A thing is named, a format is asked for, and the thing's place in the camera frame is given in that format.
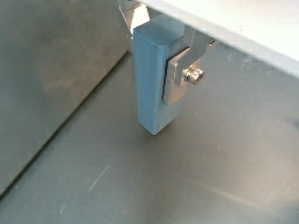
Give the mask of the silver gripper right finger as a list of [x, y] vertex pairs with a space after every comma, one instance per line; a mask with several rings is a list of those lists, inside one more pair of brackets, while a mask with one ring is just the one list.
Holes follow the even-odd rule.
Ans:
[[162, 102], [173, 105], [185, 95], [186, 85], [197, 85], [204, 72], [196, 65], [204, 55], [213, 38], [184, 26], [181, 43], [184, 48], [168, 59], [162, 88]]

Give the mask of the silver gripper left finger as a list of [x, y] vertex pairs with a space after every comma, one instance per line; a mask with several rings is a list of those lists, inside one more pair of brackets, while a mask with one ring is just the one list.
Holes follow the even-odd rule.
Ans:
[[133, 51], [133, 29], [149, 21], [146, 7], [136, 0], [117, 0], [117, 8], [125, 24], [128, 51]]

